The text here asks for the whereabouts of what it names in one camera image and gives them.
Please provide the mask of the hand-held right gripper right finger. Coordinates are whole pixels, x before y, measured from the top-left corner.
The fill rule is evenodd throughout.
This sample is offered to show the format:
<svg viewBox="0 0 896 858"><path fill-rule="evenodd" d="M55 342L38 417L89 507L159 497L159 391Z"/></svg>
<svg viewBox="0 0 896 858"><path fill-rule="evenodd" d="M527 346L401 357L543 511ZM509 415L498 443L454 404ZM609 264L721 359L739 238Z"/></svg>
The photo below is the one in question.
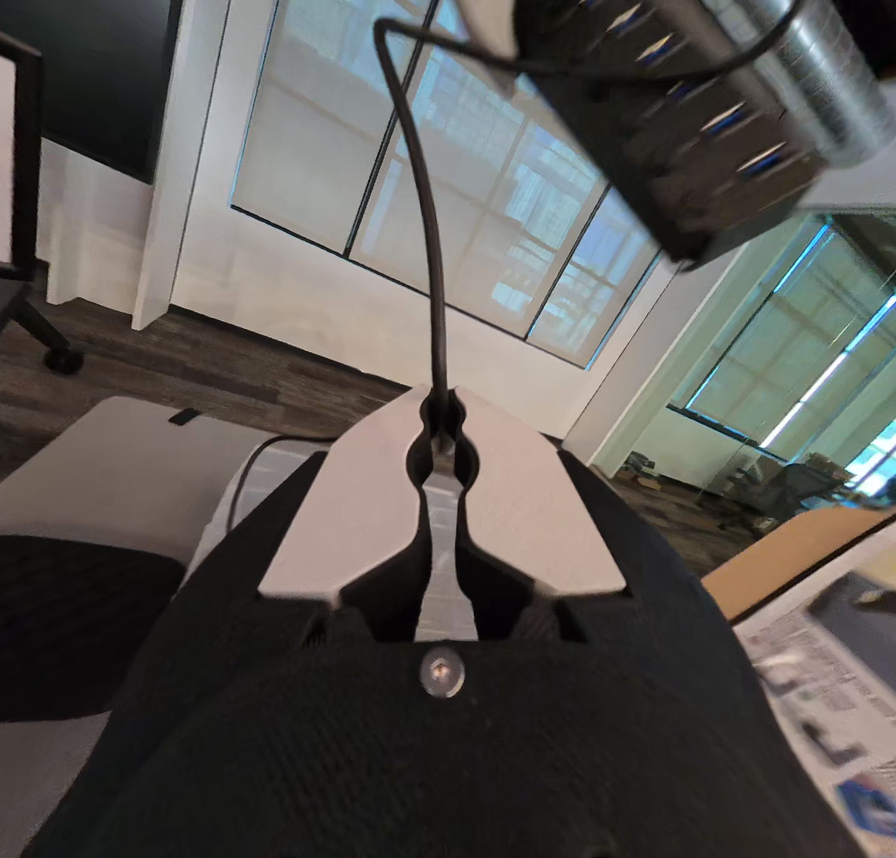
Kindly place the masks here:
<svg viewBox="0 0 896 858"><path fill-rule="evenodd" d="M467 387L454 389L455 568L474 607L620 594L626 582L556 447Z"/></svg>

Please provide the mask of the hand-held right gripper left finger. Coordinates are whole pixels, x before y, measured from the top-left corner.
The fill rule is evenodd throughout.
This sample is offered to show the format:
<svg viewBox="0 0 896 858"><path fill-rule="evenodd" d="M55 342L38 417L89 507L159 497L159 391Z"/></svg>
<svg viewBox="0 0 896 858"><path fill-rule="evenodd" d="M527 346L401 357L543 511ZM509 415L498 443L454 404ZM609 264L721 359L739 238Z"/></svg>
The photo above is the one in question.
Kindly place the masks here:
<svg viewBox="0 0 896 858"><path fill-rule="evenodd" d="M421 385L338 438L257 591L337 606L343 590L409 548L428 521L431 437Z"/></svg>

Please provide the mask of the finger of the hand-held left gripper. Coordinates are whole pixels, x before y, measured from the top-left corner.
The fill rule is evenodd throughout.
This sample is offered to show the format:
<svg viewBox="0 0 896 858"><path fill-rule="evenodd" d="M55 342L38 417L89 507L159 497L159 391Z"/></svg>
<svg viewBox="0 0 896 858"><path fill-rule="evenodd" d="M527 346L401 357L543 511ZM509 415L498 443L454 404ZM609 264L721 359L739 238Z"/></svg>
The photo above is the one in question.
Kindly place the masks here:
<svg viewBox="0 0 896 858"><path fill-rule="evenodd" d="M513 60L518 54L514 32L516 0L455 0L473 45L499 58Z"/></svg>

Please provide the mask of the clear plastic bin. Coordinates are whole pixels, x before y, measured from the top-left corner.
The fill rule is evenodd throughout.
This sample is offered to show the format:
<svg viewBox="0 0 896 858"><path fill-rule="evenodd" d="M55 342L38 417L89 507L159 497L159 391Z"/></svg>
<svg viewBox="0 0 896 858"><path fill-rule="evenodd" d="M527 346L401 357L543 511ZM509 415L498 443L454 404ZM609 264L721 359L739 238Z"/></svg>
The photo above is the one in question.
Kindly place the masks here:
<svg viewBox="0 0 896 858"><path fill-rule="evenodd" d="M281 483L324 445L301 440L280 441L266 447L252 463L245 483L242 471L228 483L218 506L203 530L186 575L191 576L228 530L230 508L234 523L251 513ZM432 537L432 571L416 630L417 641L476 641L474 613L462 592L455 570L458 500L462 486L454 476L454 454L438 456L424 484Z"/></svg>

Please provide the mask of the window with white blinds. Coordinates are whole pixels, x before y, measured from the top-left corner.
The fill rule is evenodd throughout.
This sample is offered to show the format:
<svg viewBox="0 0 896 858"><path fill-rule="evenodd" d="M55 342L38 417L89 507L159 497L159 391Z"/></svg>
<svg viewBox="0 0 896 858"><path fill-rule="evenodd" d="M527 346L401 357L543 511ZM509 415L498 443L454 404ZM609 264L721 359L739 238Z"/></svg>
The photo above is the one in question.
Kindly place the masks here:
<svg viewBox="0 0 896 858"><path fill-rule="evenodd" d="M375 19L465 36L453 0L279 0L232 205L427 293L420 206ZM446 301L588 368L658 263L644 227L521 77L389 38L427 159Z"/></svg>

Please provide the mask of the black mesh wrist rest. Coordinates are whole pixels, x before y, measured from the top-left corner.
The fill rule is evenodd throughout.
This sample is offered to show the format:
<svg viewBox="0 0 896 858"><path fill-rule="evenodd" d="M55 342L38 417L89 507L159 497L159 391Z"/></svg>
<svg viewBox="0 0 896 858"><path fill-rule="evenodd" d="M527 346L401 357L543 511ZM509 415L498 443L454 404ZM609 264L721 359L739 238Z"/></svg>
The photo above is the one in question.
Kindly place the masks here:
<svg viewBox="0 0 896 858"><path fill-rule="evenodd" d="M1 537L1 722L105 713L185 576L141 550Z"/></svg>

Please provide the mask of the printed instruction poster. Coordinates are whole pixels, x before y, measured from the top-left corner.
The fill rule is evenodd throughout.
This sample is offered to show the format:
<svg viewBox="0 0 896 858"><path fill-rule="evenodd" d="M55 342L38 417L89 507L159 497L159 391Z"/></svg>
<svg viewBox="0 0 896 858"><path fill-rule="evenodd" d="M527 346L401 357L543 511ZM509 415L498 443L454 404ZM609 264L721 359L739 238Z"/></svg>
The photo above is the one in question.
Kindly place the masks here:
<svg viewBox="0 0 896 858"><path fill-rule="evenodd" d="M734 631L813 783L866 856L894 856L894 527L824 562Z"/></svg>

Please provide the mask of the silver spiral air duct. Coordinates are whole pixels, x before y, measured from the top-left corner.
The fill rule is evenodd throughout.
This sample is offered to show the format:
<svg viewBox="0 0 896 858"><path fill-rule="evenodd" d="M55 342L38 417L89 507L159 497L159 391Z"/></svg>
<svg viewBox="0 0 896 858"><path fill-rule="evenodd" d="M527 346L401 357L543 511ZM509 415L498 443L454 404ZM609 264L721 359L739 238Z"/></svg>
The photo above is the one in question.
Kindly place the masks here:
<svg viewBox="0 0 896 858"><path fill-rule="evenodd" d="M792 1L723 0L720 19L748 47L778 23ZM832 0L804 0L756 68L831 167L856 167L893 141L893 111Z"/></svg>

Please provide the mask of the large black wall screen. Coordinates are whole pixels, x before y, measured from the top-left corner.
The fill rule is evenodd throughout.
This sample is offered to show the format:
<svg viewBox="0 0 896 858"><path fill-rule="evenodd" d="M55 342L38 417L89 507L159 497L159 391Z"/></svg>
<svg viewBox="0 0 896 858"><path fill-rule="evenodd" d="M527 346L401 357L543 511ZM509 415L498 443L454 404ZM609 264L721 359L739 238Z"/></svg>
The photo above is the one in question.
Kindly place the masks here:
<svg viewBox="0 0 896 858"><path fill-rule="evenodd" d="M2 34L43 59L41 135L154 180L183 0L1 0Z"/></svg>

